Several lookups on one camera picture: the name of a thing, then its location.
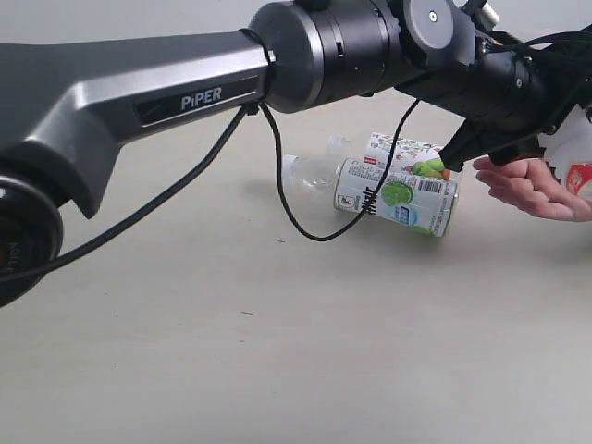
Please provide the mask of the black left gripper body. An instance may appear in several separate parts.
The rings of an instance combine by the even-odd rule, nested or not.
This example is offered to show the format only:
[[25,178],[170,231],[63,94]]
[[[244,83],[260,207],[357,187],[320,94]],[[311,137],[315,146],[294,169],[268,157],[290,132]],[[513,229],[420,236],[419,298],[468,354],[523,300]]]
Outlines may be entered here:
[[549,127],[578,61],[494,43],[401,43],[395,68],[393,87],[399,92],[486,128],[524,134]]

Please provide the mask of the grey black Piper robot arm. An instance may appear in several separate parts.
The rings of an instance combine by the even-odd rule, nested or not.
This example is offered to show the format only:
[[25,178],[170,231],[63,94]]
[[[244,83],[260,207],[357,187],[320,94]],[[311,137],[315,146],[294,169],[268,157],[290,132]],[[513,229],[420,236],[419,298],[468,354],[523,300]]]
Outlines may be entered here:
[[62,254],[60,207],[101,204],[121,148],[228,109],[295,113],[393,88],[462,117],[446,166],[543,154],[591,101],[591,30],[523,42],[484,1],[288,1],[238,31],[1,46],[1,302],[111,241],[184,187]]

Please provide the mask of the person's open bare hand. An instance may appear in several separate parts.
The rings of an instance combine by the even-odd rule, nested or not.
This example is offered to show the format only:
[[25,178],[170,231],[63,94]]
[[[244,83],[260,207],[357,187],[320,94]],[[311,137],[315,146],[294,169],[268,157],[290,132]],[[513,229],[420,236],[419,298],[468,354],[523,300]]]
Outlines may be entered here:
[[565,190],[542,159],[522,159],[496,166],[488,157],[473,162],[475,178],[488,194],[530,216],[548,220],[591,221],[591,202]]

